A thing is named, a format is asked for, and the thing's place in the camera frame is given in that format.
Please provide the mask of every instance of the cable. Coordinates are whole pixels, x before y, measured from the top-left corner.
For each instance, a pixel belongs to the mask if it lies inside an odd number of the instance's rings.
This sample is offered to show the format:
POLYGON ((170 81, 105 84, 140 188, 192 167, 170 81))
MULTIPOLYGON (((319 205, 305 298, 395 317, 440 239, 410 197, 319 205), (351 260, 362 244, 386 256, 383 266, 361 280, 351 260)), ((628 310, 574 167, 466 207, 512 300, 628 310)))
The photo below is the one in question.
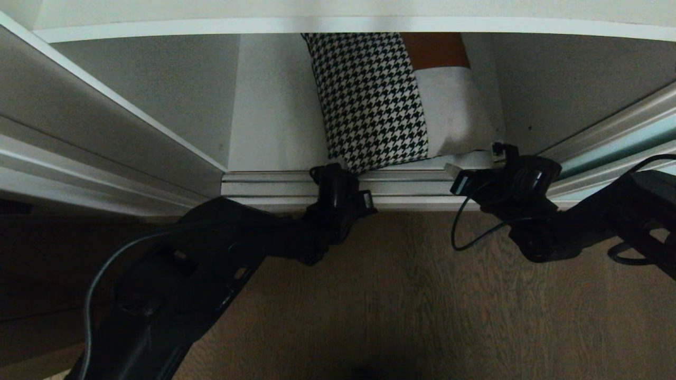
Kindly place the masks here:
POLYGON ((659 160, 676 160, 676 154, 657 154, 652 157, 648 157, 645 160, 639 162, 636 164, 633 168, 627 170, 625 174, 622 174, 623 176, 637 172, 640 168, 643 168, 644 166, 648 165, 651 162, 654 161, 659 161, 659 160))
POLYGON ((651 265, 652 261, 647 258, 624 258, 620 254, 633 248, 629 243, 619 243, 608 250, 608 257, 613 261, 624 265, 651 265))
POLYGON ((110 264, 113 263, 118 257, 120 257, 126 250, 131 248, 132 246, 148 240, 148 239, 153 239, 156 237, 162 237, 162 236, 167 236, 167 235, 172 235, 175 233, 180 233, 180 232, 186 232, 190 230, 200 230, 204 228, 213 228, 214 226, 217 226, 219 224, 232 224, 232 223, 237 223, 237 224, 245 224, 247 226, 249 225, 257 225, 260 224, 262 226, 274 226, 278 227, 282 224, 287 224, 289 222, 293 222, 293 220, 236 220, 236 221, 223 221, 223 220, 207 220, 207 221, 202 221, 202 222, 190 222, 190 223, 182 223, 182 224, 176 224, 174 226, 170 227, 164 227, 160 229, 154 229, 152 231, 148 231, 146 233, 142 233, 140 235, 137 235, 136 237, 133 237, 131 239, 126 240, 122 244, 118 246, 118 248, 113 251, 113 253, 110 255, 110 257, 101 265, 101 268, 99 271, 96 273, 94 278, 92 279, 91 283, 89 284, 89 287, 87 287, 87 293, 84 296, 84 309, 83 309, 83 316, 84 316, 84 354, 82 355, 82 365, 80 366, 80 373, 78 374, 78 380, 85 380, 85 377, 87 375, 87 370, 89 369, 89 364, 91 361, 91 351, 92 351, 92 341, 93 341, 93 328, 92 328, 92 318, 91 318, 91 302, 92 298, 94 295, 94 290, 96 289, 96 286, 98 285, 99 281, 103 277, 104 272, 108 269, 110 264))
POLYGON ((529 216, 528 216, 528 217, 524 217, 524 218, 515 218, 515 219, 511 219, 511 220, 504 221, 504 222, 502 222, 502 223, 500 223, 500 224, 497 224, 496 226, 494 226, 493 228, 489 229, 488 231, 482 233, 481 235, 479 235, 478 238, 472 240, 471 242, 469 242, 469 243, 463 245, 462 247, 458 247, 458 246, 456 245, 456 228, 458 227, 458 221, 460 220, 460 214, 462 213, 463 209, 464 209, 465 206, 467 205, 467 202, 469 202, 469 199, 471 199, 471 197, 472 197, 474 194, 478 193, 479 190, 481 190, 484 186, 485 186, 485 185, 483 185, 482 187, 479 187, 476 191, 474 191, 474 193, 472 193, 472 194, 469 195, 467 198, 465 198, 464 202, 462 202, 462 205, 460 206, 460 209, 458 209, 458 213, 456 214, 456 218, 455 218, 455 220, 453 221, 453 226, 451 227, 451 246, 452 246, 453 249, 456 250, 456 251, 461 252, 461 251, 464 251, 464 250, 468 250, 469 248, 473 247, 475 244, 477 244, 478 242, 480 242, 480 240, 482 240, 484 237, 486 237, 486 236, 488 236, 488 235, 490 235, 490 234, 492 234, 492 233, 494 233, 494 232, 500 230, 502 227, 504 227, 504 226, 506 226, 506 225, 508 225, 508 224, 510 224, 510 223, 514 223, 514 222, 523 222, 523 221, 526 221, 526 220, 534 220, 534 219, 537 219, 537 218, 532 218, 532 217, 529 217, 529 216))

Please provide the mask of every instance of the white shelf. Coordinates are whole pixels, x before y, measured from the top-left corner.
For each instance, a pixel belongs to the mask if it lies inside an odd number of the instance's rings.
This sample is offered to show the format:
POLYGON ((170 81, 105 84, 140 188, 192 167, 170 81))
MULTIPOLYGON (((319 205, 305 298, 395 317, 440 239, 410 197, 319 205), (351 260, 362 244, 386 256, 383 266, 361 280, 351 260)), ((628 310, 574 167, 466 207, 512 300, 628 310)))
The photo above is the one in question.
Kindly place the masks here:
POLYGON ((463 31, 676 41, 673 0, 8 0, 47 42, 167 34, 463 31))

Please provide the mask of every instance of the gray wall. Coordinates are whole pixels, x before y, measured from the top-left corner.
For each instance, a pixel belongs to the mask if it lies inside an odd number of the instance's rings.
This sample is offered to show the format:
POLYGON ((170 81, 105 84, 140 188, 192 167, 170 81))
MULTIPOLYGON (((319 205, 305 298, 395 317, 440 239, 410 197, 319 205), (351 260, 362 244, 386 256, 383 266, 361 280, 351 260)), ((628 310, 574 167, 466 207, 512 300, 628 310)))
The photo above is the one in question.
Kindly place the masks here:
POLYGON ((74 41, 52 47, 228 166, 238 34, 74 41))
POLYGON ((537 153, 676 80, 672 42, 493 34, 507 140, 537 153))

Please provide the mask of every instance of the black and white houndstooth fabric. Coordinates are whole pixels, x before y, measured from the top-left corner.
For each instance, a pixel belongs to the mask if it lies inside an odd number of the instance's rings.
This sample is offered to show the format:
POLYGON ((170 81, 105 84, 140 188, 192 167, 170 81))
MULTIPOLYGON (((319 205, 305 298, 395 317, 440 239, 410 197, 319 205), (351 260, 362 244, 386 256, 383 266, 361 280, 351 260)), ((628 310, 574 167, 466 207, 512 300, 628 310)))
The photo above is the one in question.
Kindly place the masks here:
POLYGON ((354 173, 427 158, 423 105, 399 33, 303 34, 329 158, 354 173))

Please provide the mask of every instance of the white wall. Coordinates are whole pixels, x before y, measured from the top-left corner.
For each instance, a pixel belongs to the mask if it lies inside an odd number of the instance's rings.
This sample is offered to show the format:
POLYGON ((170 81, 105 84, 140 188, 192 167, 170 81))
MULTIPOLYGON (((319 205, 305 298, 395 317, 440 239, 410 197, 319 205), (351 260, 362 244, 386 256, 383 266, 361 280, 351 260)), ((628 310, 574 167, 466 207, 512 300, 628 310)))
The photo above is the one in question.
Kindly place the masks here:
POLYGON ((309 170, 328 160, 310 54, 300 34, 245 34, 230 170, 309 170))
POLYGON ((228 166, 239 35, 139 37, 52 46, 228 166))
POLYGON ((0 0, 0 11, 27 29, 32 29, 43 0, 0 0))
POLYGON ((537 153, 676 80, 676 45, 494 34, 508 141, 537 153))

